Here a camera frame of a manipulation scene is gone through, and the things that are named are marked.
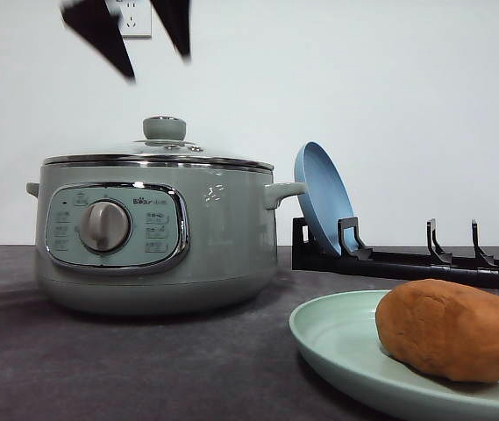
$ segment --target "glass lid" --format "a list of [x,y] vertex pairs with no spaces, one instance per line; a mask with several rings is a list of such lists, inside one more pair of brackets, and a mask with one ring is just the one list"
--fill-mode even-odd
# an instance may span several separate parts
[[196,143],[185,141],[187,124],[180,118],[157,116],[144,120],[145,140],[92,153],[79,153],[48,158],[45,165],[69,162],[174,162],[211,164],[273,170],[265,162],[252,161]]

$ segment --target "stainless steel rim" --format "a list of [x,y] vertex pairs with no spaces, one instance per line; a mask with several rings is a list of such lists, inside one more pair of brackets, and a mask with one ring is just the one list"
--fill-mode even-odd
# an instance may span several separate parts
[[141,161],[158,163],[184,163],[184,164],[210,164],[228,167],[260,168],[272,171],[274,166],[266,162],[239,160],[235,158],[217,158],[207,156],[189,155],[130,155],[130,154],[94,154],[94,155],[66,155],[54,156],[44,160],[44,165],[64,164],[69,162],[89,162],[120,163],[123,161]]
[[273,166],[270,169],[244,167],[233,165],[201,164],[190,162],[152,162],[152,161],[75,161],[46,164],[49,168],[70,168],[70,167],[136,167],[136,168],[197,168],[197,169],[224,169],[229,171],[246,171],[250,173],[272,174]]

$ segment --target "plate rack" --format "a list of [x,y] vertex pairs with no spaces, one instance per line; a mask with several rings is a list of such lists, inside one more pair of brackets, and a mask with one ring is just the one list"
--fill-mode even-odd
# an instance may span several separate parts
[[[444,251],[436,238],[436,221],[426,223],[428,254],[393,253],[376,251],[360,239],[358,218],[342,218],[338,223],[341,256],[326,254],[313,238],[310,230],[304,239],[307,227],[305,218],[292,221],[292,268],[334,272],[343,275],[363,275],[378,278],[416,280],[425,278],[443,279],[478,288],[499,289],[499,259],[486,254],[479,247],[478,227],[471,223],[474,256],[459,257]],[[343,232],[353,229],[359,247],[351,250],[345,243]]]

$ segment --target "table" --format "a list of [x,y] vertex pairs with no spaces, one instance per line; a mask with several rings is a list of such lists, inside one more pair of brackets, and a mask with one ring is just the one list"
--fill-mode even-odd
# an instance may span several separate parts
[[402,281],[290,268],[281,246],[278,274],[254,299],[111,318],[50,302],[33,278],[32,246],[0,246],[0,421],[393,419],[316,375],[288,319],[312,298]]

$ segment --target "bread roll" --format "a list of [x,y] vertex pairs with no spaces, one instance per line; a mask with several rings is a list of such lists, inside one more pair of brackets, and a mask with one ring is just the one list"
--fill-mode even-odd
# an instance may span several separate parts
[[454,282],[406,282],[375,313],[380,342],[399,361],[456,382],[499,381],[499,296]]

